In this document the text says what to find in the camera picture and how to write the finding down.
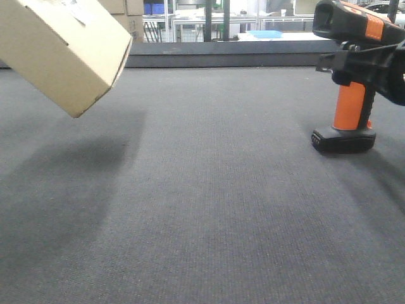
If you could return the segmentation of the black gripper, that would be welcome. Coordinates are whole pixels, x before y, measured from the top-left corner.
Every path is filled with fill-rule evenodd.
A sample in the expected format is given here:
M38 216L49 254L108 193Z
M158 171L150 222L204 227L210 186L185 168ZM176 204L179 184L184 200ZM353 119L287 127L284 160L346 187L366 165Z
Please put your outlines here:
M370 86L392 103L404 106L404 42L324 54L316 71L331 72L338 85L358 82Z

